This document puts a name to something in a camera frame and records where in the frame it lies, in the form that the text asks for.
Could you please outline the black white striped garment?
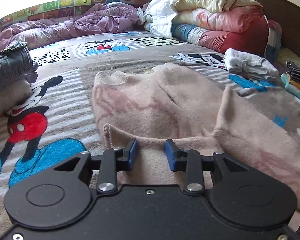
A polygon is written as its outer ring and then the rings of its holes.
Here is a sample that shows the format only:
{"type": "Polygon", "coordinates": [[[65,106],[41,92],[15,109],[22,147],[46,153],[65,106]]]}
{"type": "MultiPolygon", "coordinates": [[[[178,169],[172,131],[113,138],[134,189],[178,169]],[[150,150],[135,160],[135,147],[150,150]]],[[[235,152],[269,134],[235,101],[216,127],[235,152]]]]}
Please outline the black white striped garment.
{"type": "Polygon", "coordinates": [[[300,68],[292,61],[286,61],[286,70],[290,78],[300,84],[300,68]]]}

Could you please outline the purple crumpled duvet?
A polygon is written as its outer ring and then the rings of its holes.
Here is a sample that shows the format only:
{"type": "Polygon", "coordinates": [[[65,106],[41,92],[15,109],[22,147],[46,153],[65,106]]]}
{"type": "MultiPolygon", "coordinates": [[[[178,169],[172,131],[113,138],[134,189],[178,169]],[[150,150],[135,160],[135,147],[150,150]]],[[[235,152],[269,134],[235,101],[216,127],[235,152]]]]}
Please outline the purple crumpled duvet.
{"type": "Polygon", "coordinates": [[[130,31],[142,18],[140,8],[121,3],[95,4],[82,15],[15,23],[0,32],[0,52],[24,42],[29,50],[54,42],[102,33],[130,31]]]}

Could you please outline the patchwork green pillow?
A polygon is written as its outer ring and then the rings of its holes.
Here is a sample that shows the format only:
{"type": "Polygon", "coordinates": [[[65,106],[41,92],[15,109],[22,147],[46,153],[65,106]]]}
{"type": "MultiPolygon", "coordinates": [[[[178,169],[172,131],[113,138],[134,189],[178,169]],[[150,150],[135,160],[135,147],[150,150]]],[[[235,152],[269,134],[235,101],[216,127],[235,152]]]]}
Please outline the patchwork green pillow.
{"type": "Polygon", "coordinates": [[[298,57],[296,54],[294,54],[288,48],[282,47],[279,50],[277,62],[281,63],[282,65],[285,65],[285,63],[287,61],[292,61],[294,64],[296,64],[300,68],[300,57],[298,57]]]}

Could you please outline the beige pink sweater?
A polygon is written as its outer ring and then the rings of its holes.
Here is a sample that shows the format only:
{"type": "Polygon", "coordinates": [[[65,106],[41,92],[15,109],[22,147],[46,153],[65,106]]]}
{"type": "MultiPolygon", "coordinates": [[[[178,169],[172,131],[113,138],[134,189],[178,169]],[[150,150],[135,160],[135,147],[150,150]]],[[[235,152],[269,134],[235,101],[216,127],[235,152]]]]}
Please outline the beige pink sweater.
{"type": "Polygon", "coordinates": [[[92,92],[96,124],[106,149],[130,139],[140,145],[137,169],[128,183],[181,183],[167,172],[164,143],[201,154],[225,152],[290,186],[300,210],[300,145],[231,88],[220,89],[203,75],[166,63],[147,74],[116,71],[95,75],[92,92]]]}

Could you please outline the pink red folded quilt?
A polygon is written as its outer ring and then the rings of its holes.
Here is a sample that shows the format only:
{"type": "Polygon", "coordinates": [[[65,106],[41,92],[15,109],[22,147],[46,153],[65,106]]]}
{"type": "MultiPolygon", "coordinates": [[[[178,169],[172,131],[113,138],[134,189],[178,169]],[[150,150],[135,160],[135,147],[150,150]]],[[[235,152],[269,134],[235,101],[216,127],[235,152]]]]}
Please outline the pink red folded quilt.
{"type": "Polygon", "coordinates": [[[276,61],[282,28],[259,6],[209,12],[198,8],[180,12],[172,21],[172,36],[224,54],[229,48],[276,61]]]}

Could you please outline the white folded clothes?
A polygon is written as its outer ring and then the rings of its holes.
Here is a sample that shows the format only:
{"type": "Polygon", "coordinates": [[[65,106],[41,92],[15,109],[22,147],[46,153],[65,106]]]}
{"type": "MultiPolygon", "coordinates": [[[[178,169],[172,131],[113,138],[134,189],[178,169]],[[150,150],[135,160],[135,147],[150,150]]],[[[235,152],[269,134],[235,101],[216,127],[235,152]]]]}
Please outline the white folded clothes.
{"type": "Polygon", "coordinates": [[[274,81],[279,76],[279,71],[264,57],[232,48],[226,50],[224,62],[228,72],[232,74],[244,74],[266,81],[274,81]]]}

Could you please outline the folded denim garment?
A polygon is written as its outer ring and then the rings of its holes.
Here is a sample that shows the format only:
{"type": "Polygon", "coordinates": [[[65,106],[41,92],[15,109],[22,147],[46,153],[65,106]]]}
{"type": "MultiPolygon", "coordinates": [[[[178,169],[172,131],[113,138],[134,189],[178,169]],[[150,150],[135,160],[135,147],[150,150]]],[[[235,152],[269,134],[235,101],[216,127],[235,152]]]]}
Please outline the folded denim garment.
{"type": "Polygon", "coordinates": [[[19,80],[35,83],[37,68],[24,42],[10,44],[0,52],[0,90],[19,80]]]}

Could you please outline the white quilted duvet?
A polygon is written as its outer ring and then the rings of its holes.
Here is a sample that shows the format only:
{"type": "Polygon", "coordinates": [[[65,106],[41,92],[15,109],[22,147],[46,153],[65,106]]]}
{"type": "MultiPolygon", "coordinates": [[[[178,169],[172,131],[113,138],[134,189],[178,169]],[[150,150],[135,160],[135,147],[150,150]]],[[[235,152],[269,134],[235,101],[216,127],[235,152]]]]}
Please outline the white quilted duvet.
{"type": "Polygon", "coordinates": [[[176,3],[179,0],[151,0],[145,11],[138,8],[138,25],[144,25],[145,30],[153,35],[173,38],[172,21],[177,16],[176,3]]]}

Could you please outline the colourful alphabet play mat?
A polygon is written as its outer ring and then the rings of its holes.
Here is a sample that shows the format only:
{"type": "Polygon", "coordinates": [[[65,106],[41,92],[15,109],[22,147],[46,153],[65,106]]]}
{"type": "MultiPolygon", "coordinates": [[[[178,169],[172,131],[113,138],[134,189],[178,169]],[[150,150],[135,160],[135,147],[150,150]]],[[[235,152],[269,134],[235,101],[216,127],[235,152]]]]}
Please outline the colourful alphabet play mat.
{"type": "Polygon", "coordinates": [[[134,7],[142,7],[148,0],[57,0],[14,12],[0,19],[1,29],[15,23],[42,20],[45,18],[72,17],[85,13],[95,4],[122,2],[134,7]]]}

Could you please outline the dark wooden headboard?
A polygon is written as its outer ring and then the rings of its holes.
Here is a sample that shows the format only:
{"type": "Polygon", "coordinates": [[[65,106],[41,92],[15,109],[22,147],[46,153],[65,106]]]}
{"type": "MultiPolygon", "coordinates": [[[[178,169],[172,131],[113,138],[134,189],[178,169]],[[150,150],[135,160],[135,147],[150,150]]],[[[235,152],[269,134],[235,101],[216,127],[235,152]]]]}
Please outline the dark wooden headboard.
{"type": "Polygon", "coordinates": [[[229,48],[277,60],[279,49],[285,47],[300,58],[300,7],[288,0],[257,0],[263,16],[254,18],[242,33],[226,33],[215,51],[229,48]]]}

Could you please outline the teal folded garment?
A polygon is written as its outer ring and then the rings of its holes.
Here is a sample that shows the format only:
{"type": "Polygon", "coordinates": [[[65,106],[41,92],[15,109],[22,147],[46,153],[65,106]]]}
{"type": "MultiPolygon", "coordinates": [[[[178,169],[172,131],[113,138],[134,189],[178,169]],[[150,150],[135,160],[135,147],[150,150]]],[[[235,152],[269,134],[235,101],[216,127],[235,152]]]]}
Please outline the teal folded garment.
{"type": "Polygon", "coordinates": [[[295,97],[297,97],[300,100],[300,89],[298,89],[297,87],[289,83],[288,76],[286,74],[282,74],[280,78],[283,83],[284,89],[290,94],[293,94],[295,97]]]}

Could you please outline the Mickey Mouse bed blanket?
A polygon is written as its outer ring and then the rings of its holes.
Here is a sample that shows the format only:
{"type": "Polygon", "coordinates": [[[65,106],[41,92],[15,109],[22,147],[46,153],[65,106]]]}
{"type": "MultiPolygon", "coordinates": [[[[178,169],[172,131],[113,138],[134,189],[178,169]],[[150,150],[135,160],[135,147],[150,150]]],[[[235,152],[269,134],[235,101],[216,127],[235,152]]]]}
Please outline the Mickey Mouse bed blanket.
{"type": "MultiPolygon", "coordinates": [[[[30,51],[39,64],[31,94],[0,118],[0,236],[11,227],[4,197],[16,183],[81,151],[101,155],[106,148],[92,101],[95,75],[121,71],[147,74],[158,65],[184,66],[220,89],[231,88],[300,145],[300,100],[287,92],[281,75],[254,80],[228,72],[224,54],[147,31],[72,38],[30,51]]],[[[149,174],[141,152],[131,172],[149,174]]]]}

